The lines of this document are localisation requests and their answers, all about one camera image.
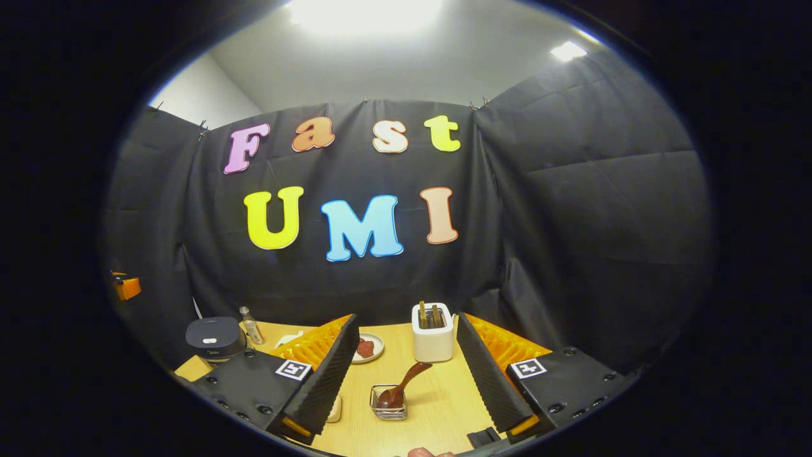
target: wooden table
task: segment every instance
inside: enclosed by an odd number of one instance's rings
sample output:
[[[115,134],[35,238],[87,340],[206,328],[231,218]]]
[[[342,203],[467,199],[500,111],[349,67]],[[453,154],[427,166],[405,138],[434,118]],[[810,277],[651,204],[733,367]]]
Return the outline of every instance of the wooden table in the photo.
[[[367,363],[350,365],[339,395],[341,419],[325,424],[311,447],[352,457],[405,457],[415,447],[425,447],[435,454],[473,449],[467,433],[493,427],[482,397],[474,384],[468,365],[456,342],[454,319],[454,355],[446,362],[435,363],[409,383],[406,391],[408,418],[382,421],[369,408],[369,389],[374,384],[398,384],[415,363],[412,355],[411,324],[361,327],[383,340],[383,353]],[[313,327],[259,322],[265,344],[257,346],[270,352],[283,335],[306,333]],[[175,371],[178,376],[194,381],[209,372],[208,364],[197,356]]]

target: white container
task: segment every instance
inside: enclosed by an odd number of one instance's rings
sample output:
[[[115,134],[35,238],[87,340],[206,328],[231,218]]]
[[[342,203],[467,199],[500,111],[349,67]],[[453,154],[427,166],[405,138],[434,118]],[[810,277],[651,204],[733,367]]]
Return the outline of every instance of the white container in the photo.
[[[445,327],[441,329],[420,328],[420,305],[412,308],[412,336],[414,337],[414,359],[418,362],[442,362],[454,354],[454,321],[444,303],[425,303],[425,309],[437,305]]]

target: black backdrop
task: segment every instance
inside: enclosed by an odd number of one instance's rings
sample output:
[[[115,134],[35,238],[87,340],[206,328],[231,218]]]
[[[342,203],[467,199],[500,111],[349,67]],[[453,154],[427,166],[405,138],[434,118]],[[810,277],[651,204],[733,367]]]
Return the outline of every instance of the black backdrop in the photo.
[[[802,421],[784,419],[802,411],[793,366],[808,302],[798,249],[808,233],[799,217],[798,151],[808,138],[800,141],[803,54],[786,45],[803,42],[803,15],[775,2],[551,3],[642,61],[686,114],[710,164],[722,249],[713,294],[665,358],[621,401],[544,451],[595,455],[599,443],[602,455],[793,455],[791,446],[808,441]],[[106,191],[106,158],[133,107],[266,5],[94,6],[19,4],[9,16],[18,64],[10,72],[11,125],[19,128],[9,139],[16,150],[38,139],[34,156],[11,157],[19,167],[10,186],[39,198],[40,210],[31,213],[30,198],[7,201],[28,215],[9,224],[24,240],[8,246],[17,300],[11,325],[35,348],[7,376],[16,384],[9,391],[19,392],[10,417],[27,425],[27,433],[11,435],[9,449],[267,451],[266,441],[211,414],[167,378],[124,331],[109,308],[89,226]],[[47,285],[44,265],[58,272]]]
[[[423,123],[436,115],[458,124],[461,148],[434,148]],[[317,116],[332,120],[335,140],[295,152],[296,127]],[[379,120],[404,123],[405,152],[373,148]],[[223,173],[231,134],[259,124],[270,134],[248,168]],[[362,324],[405,322],[417,301],[440,301],[628,371],[675,337],[710,283],[711,210],[697,151],[653,87],[609,54],[560,65],[478,110],[372,100],[199,133],[148,108],[111,184],[111,268],[145,278],[139,300],[119,309],[170,366],[189,356],[193,294],[203,316],[237,317],[248,306],[260,320],[309,325],[350,312]],[[304,188],[296,241],[253,245],[244,197],[294,185]],[[434,245],[420,192],[439,186],[453,191],[459,237]],[[381,194],[398,198],[404,252],[329,262],[320,206],[343,199],[360,219]],[[277,232],[278,197],[267,207]]]

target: small cup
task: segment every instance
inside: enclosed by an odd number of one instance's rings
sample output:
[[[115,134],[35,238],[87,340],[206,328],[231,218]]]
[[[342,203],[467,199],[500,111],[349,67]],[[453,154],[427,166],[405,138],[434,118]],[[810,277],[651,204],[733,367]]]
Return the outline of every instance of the small cup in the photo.
[[[418,362],[434,363],[449,360],[454,355],[454,321],[445,303],[426,303],[429,311],[437,305],[440,318],[445,324],[439,329],[420,328],[420,305],[412,308],[412,336],[414,340],[414,359]]]
[[[380,420],[405,420],[406,419],[406,393],[404,392],[404,405],[399,408],[379,408],[376,407],[378,405],[378,396],[383,393],[384,390],[391,389],[392,387],[396,387],[397,384],[376,384],[372,386],[371,391],[369,392],[369,407],[372,408],[372,412]]]

